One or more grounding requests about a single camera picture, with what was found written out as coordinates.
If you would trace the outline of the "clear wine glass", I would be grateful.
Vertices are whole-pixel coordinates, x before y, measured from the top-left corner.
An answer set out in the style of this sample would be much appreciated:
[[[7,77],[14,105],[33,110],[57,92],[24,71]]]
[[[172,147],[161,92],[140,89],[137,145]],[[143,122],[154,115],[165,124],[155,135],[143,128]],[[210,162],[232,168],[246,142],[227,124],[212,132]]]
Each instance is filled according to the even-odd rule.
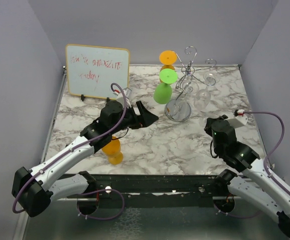
[[[219,77],[216,71],[206,72],[203,75],[203,79],[203,83],[206,85],[206,87],[199,90],[194,99],[194,106],[199,111],[205,109],[211,100],[211,93],[209,92],[208,88],[219,82]]]

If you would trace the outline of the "green plastic wine glass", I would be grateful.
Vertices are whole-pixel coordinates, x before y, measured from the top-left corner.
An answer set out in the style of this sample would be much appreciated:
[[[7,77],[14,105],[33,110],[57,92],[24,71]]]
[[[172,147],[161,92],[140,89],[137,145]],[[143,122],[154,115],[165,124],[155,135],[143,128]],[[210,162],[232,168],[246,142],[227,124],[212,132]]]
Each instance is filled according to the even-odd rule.
[[[171,85],[177,81],[175,70],[166,68],[159,73],[161,83],[156,87],[153,98],[158,104],[166,104],[170,101],[172,95]]]

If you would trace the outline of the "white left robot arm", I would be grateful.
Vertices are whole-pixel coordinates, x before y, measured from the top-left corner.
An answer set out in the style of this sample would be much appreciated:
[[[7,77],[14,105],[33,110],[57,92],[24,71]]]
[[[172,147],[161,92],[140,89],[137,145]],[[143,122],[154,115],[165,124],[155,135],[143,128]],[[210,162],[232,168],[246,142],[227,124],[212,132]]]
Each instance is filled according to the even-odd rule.
[[[136,105],[139,113],[135,113],[131,106],[124,106],[115,100],[108,101],[100,111],[100,116],[62,151],[31,169],[18,169],[12,186],[15,198],[12,211],[21,213],[16,209],[17,204],[20,204],[30,217],[36,217],[53,201],[72,195],[92,196],[95,185],[88,173],[61,177],[77,163],[109,144],[115,133],[125,129],[146,128],[158,121],[159,117],[147,110],[141,101],[137,101]]]

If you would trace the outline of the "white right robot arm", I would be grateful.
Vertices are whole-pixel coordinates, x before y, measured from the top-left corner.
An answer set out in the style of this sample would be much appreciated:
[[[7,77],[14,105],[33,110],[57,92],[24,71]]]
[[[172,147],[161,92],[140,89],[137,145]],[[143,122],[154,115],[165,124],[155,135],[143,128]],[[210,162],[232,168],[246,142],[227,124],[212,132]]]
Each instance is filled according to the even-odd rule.
[[[219,174],[214,189],[219,195],[231,193],[259,208],[290,239],[290,186],[270,169],[267,159],[237,140],[236,128],[247,122],[243,110],[231,119],[222,115],[206,120],[204,131],[212,137],[212,157],[236,170],[226,169]]]

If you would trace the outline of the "clear tall glass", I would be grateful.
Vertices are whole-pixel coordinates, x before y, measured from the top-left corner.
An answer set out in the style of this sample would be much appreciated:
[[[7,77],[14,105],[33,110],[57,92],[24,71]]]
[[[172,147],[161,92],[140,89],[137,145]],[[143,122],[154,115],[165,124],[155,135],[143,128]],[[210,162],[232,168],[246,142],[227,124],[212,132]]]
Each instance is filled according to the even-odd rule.
[[[194,80],[184,80],[180,85],[181,93],[174,100],[170,115],[176,122],[184,122],[191,115],[190,98],[199,90]]]

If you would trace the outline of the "clear short glass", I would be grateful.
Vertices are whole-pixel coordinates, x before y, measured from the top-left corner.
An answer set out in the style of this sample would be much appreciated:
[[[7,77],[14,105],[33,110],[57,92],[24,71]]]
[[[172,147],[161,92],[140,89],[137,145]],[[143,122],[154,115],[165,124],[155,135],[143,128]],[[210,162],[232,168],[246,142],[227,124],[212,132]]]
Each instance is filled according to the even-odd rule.
[[[199,124],[202,128],[204,128],[206,126],[206,122],[207,122],[207,118],[206,117],[201,117],[199,119]]]

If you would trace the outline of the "orange plastic glass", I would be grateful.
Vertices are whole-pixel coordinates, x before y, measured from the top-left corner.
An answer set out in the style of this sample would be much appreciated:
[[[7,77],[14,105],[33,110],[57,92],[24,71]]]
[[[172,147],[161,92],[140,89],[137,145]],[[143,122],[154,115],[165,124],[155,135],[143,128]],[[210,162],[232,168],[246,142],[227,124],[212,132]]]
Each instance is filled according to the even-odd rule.
[[[102,152],[108,157],[108,161],[112,165],[118,165],[123,160],[120,140],[115,136],[102,148]]]
[[[159,60],[163,64],[160,71],[164,69],[170,69],[173,71],[175,70],[175,67],[173,66],[173,64],[177,61],[177,55],[174,51],[172,50],[163,51],[159,56]]]

